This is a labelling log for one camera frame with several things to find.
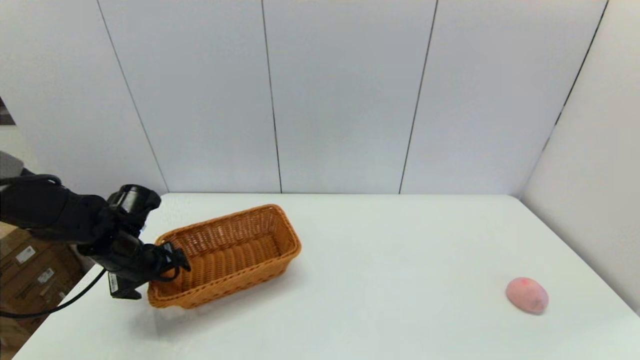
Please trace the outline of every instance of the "orange wicker basket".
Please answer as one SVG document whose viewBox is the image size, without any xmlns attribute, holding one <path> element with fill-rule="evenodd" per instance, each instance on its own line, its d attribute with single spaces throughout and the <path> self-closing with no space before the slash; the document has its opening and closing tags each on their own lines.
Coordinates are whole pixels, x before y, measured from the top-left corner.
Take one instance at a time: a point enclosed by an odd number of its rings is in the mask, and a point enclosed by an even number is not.
<svg viewBox="0 0 640 360">
<path fill-rule="evenodd" d="M 149 303 L 192 309 L 282 274 L 301 250 L 284 211 L 263 205 L 170 231 L 156 240 L 181 248 L 191 271 L 151 281 Z"/>
</svg>

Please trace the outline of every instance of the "pink soft toy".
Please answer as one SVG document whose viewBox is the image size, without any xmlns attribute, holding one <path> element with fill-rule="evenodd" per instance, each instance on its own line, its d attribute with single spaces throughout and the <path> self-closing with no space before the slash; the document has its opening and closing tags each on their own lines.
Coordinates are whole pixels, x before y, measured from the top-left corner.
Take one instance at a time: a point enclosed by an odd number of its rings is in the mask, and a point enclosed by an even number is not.
<svg viewBox="0 0 640 360">
<path fill-rule="evenodd" d="M 535 280 L 517 277 L 507 285 L 507 297 L 513 305 L 528 313 L 542 314 L 549 304 L 549 295 Z"/>
</svg>

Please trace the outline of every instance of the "basket rim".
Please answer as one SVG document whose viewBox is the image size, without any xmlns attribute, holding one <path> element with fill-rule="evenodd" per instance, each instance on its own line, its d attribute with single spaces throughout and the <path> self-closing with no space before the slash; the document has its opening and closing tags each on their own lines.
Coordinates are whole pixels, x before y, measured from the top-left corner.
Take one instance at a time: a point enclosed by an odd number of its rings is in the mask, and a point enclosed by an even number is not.
<svg viewBox="0 0 640 360">
<path fill-rule="evenodd" d="M 219 284 L 221 284 L 223 282 L 229 281 L 229 280 L 231 280 L 231 279 L 233 279 L 235 277 L 241 276 L 241 275 L 246 274 L 248 272 L 256 271 L 256 270 L 258 270 L 258 269 L 260 269 L 262 267 L 268 266 L 268 265 L 270 265 L 270 264 L 272 264 L 274 262 L 281 262 L 283 260 L 287 260 L 287 259 L 291 260 L 291 259 L 295 258 L 301 251 L 300 239 L 298 238 L 298 234 L 296 234 L 296 231 L 293 229 L 293 226 L 291 225 L 291 223 L 289 221 L 289 218 L 287 218 L 287 215 L 285 214 L 284 210 L 280 206 L 278 206 L 276 204 L 265 204 L 265 205 L 261 205 L 261 206 L 256 206 L 254 208 L 238 211 L 238 212 L 235 212 L 235 213 L 231 213 L 229 215 L 223 215 L 222 217 L 212 218 L 212 219 L 205 220 L 205 221 L 202 221 L 202 222 L 197 222 L 195 224 L 179 227 L 177 229 L 168 231 L 167 233 L 164 233 L 164 234 L 160 235 L 158 237 L 158 239 L 155 241 L 155 244 L 156 245 L 161 245 L 164 242 L 166 242 L 169 237 L 174 236 L 174 235 L 179 234 L 179 233 L 183 233 L 184 231 L 188 231 L 188 230 L 191 230 L 191 229 L 196 228 L 196 227 L 209 225 L 211 223 L 219 222 L 219 221 L 222 221 L 222 220 L 228 220 L 230 218 L 242 217 L 242 216 L 245 216 L 245 215 L 247 215 L 249 213 L 254 213 L 254 212 L 258 212 L 258 211 L 264 211 L 266 209 L 274 209 L 282 217 L 282 219 L 285 222 L 285 226 L 286 226 L 288 232 L 292 235 L 293 249 L 291 249 L 291 250 L 287 251 L 286 253 L 278 256 L 277 258 L 271 258 L 271 259 L 269 259 L 267 261 L 263 261 L 263 262 L 261 262 L 259 264 L 256 264 L 256 265 L 254 265 L 254 266 L 252 266 L 250 268 L 245 268 L 245 269 L 236 271 L 233 274 L 229 274 L 229 275 L 227 275 L 225 277 L 222 277 L 221 279 L 218 279 L 218 280 L 215 280 L 215 281 L 212 281 L 212 282 L 208 282 L 208 283 L 200 285 L 200 286 L 198 286 L 196 288 L 191 288 L 189 290 L 182 291 L 182 292 L 174 294 L 174 295 L 169 295 L 169 296 L 160 296 L 160 295 L 158 295 L 157 294 L 158 289 L 154 286 L 154 282 L 150 281 L 149 282 L 149 287 L 148 287 L 148 290 L 147 290 L 147 295 L 148 295 L 149 301 L 158 303 L 158 302 L 168 302 L 168 301 L 172 301 L 172 300 L 177 300 L 177 299 L 180 299 L 182 297 L 187 297 L 187 296 L 199 293 L 199 292 L 204 291 L 205 289 L 207 289 L 207 288 L 209 288 L 211 286 L 219 285 Z"/>
</svg>

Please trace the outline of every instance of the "white table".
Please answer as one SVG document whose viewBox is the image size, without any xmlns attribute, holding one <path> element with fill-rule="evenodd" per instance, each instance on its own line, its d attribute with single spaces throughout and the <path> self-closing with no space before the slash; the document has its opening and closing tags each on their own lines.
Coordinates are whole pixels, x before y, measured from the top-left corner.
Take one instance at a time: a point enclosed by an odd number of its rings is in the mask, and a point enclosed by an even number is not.
<svg viewBox="0 0 640 360">
<path fill-rule="evenodd" d="M 172 193 L 141 238 L 267 203 L 303 245 L 283 276 L 193 310 L 105 277 L 15 359 L 640 359 L 640 318 L 512 197 Z M 509 303 L 518 276 L 544 315 Z"/>
</svg>

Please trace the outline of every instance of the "panel seam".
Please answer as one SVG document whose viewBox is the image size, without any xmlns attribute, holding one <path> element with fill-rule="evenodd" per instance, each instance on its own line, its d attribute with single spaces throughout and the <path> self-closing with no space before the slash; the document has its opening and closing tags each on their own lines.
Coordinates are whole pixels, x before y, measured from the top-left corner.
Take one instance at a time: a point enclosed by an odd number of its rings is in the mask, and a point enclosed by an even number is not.
<svg viewBox="0 0 640 360">
<path fill-rule="evenodd" d="M 538 159 L 535 161 L 533 167 L 531 168 L 531 171 L 529 172 L 529 177 L 524 182 L 524 186 L 522 186 L 522 188 L 519 190 L 519 192 L 520 192 L 520 194 L 518 195 L 518 199 L 519 200 L 522 200 L 522 197 L 524 196 L 524 193 L 526 192 L 527 188 L 529 187 L 529 184 L 531 183 L 531 179 L 533 178 L 533 173 L 536 171 L 536 168 L 540 164 L 540 159 L 542 159 L 542 154 L 545 152 L 545 150 L 547 150 L 547 145 L 551 141 L 551 136 L 554 135 L 554 131 L 556 130 L 556 126 L 558 125 L 558 122 L 560 121 L 560 117 L 562 116 L 562 113 L 564 111 L 564 107 L 566 106 L 566 103 L 569 101 L 569 97 L 571 97 L 571 92 L 573 91 L 573 88 L 575 87 L 576 82 L 578 82 L 578 77 L 580 77 L 580 72 L 582 71 L 582 67 L 584 66 L 584 62 L 587 60 L 587 56 L 589 56 L 589 51 L 591 50 L 591 46 L 593 45 L 593 41 L 595 40 L 596 35 L 598 34 L 598 29 L 600 29 L 600 24 L 602 23 L 602 18 L 604 18 L 604 13 L 607 11 L 607 6 L 608 5 L 609 5 L 609 0 L 607 0 L 607 2 L 604 4 L 604 8 L 602 9 L 602 13 L 600 14 L 600 19 L 598 20 L 598 25 L 596 26 L 596 29 L 593 32 L 593 37 L 591 37 L 591 42 L 589 43 L 589 47 L 587 47 L 587 52 L 584 54 L 584 57 L 582 58 L 582 63 L 580 64 L 580 67 L 578 68 L 578 73 L 575 75 L 575 78 L 573 79 L 573 84 L 571 85 L 571 88 L 569 89 L 569 93 L 566 95 L 566 99 L 564 100 L 564 104 L 562 105 L 562 108 L 560 109 L 560 113 L 558 114 L 558 118 L 556 118 L 556 123 L 554 124 L 553 128 L 551 129 L 551 132 L 549 133 L 549 137 L 547 138 L 547 141 L 545 142 L 544 146 L 542 147 L 542 150 L 540 151 L 540 155 L 538 155 Z"/>
<path fill-rule="evenodd" d="M 411 139 L 413 137 L 413 128 L 415 127 L 415 117 L 418 114 L 418 104 L 420 103 L 420 92 L 422 91 L 422 82 L 424 81 L 424 72 L 427 68 L 427 59 L 429 58 L 429 48 L 431 47 L 431 38 L 433 38 L 433 26 L 436 23 L 436 12 L 438 11 L 438 2 L 436 0 L 436 5 L 433 8 L 433 18 L 431 19 L 431 29 L 429 30 L 429 40 L 427 41 L 427 51 L 424 54 L 424 64 L 422 65 L 422 76 L 420 77 L 420 87 L 418 87 L 418 96 L 415 100 L 415 109 L 413 111 L 413 121 L 411 123 L 411 131 L 409 132 L 409 142 L 406 146 L 406 155 L 404 156 L 404 166 L 402 169 L 402 177 L 400 178 L 400 189 L 398 189 L 398 194 L 402 193 L 402 185 L 404 183 L 404 173 L 406 172 L 406 163 L 409 159 L 409 150 L 411 149 Z"/>
<path fill-rule="evenodd" d="M 262 27 L 264 28 L 264 47 L 267 53 L 267 72 L 269 74 L 269 94 L 271 95 L 271 116 L 273 117 L 273 138 L 276 143 L 276 160 L 278 162 L 278 180 L 280 182 L 280 193 L 282 193 L 282 173 L 280 172 L 280 151 L 278 150 L 278 129 L 276 128 L 276 110 L 273 105 L 273 85 L 271 84 L 271 63 L 269 62 L 269 44 L 267 42 L 267 21 L 264 16 L 264 0 L 260 0 L 262 5 Z"/>
<path fill-rule="evenodd" d="M 133 103 L 133 108 L 136 110 L 138 121 L 140 121 L 140 126 L 142 127 L 142 131 L 145 134 L 145 138 L 147 138 L 149 149 L 151 149 L 151 155 L 153 155 L 154 160 L 156 161 L 156 166 L 158 167 L 158 171 L 160 172 L 160 177 L 162 177 L 162 181 L 164 182 L 164 187 L 166 188 L 166 191 L 171 192 L 169 190 L 169 186 L 166 183 L 166 179 L 164 178 L 164 174 L 162 173 L 162 168 L 160 167 L 160 162 L 158 162 L 158 158 L 156 156 L 156 152 L 154 151 L 154 147 L 153 145 L 151 145 L 151 140 L 149 140 L 149 135 L 147 134 L 147 129 L 145 128 L 145 124 L 142 122 L 142 117 L 140 116 L 140 112 L 138 111 L 138 105 L 136 105 L 136 100 L 133 98 L 133 94 L 131 93 L 131 87 L 129 87 L 129 82 L 127 81 L 127 77 L 124 74 L 124 69 L 122 68 L 122 64 L 120 63 L 120 58 L 118 57 L 118 52 L 116 51 L 116 47 L 113 45 L 113 39 L 111 38 L 111 33 L 109 32 L 109 27 L 107 26 L 107 20 L 104 18 L 104 13 L 102 12 L 102 7 L 100 6 L 100 0 L 95 0 L 95 2 L 98 4 L 98 9 L 100 10 L 100 16 L 102 17 L 102 22 L 104 23 L 104 28 L 107 30 L 107 36 L 109 37 L 109 42 L 111 42 L 111 48 L 113 49 L 113 54 L 116 56 L 118 66 L 120 67 L 120 73 L 122 73 L 122 78 L 124 79 L 124 83 L 127 86 L 127 91 L 129 92 L 129 97 L 131 98 L 131 102 Z"/>
</svg>

